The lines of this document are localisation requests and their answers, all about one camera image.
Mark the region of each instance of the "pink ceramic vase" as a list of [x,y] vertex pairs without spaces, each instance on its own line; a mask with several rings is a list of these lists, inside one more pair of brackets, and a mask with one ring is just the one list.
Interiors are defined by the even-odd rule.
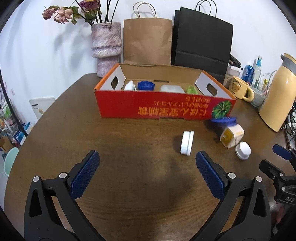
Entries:
[[92,56],[97,58],[97,76],[104,77],[119,62],[122,51],[121,23],[97,23],[91,26]]

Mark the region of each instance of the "brown paper bag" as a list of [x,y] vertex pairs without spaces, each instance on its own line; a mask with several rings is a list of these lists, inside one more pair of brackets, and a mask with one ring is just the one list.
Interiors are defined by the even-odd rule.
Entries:
[[[154,9],[149,3],[141,2],[140,5],[142,4],[149,5],[151,11],[152,8]],[[134,10],[138,18],[124,20],[123,49],[125,63],[170,65],[172,21],[157,18],[155,9],[154,12],[152,11],[154,18],[141,18],[139,6],[138,12]]]

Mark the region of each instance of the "yellow mug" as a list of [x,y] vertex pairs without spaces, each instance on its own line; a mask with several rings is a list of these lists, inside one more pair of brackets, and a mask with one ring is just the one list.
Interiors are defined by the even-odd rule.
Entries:
[[229,86],[229,91],[239,99],[243,99],[246,102],[251,102],[254,99],[254,91],[249,84],[242,79],[233,76]]

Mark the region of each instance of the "yellow thermos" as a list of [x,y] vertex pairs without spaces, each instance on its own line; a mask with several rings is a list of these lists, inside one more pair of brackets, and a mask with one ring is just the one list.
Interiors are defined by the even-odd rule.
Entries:
[[296,97],[296,60],[286,53],[281,58],[283,63],[259,109],[261,118],[274,131],[282,127]]

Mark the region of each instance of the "green pumpkin illustration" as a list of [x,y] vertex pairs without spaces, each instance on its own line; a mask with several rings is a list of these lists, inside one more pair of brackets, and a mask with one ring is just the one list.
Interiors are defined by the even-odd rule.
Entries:
[[226,117],[231,109],[231,102],[229,100],[222,101],[213,108],[212,117],[215,119],[220,119]]

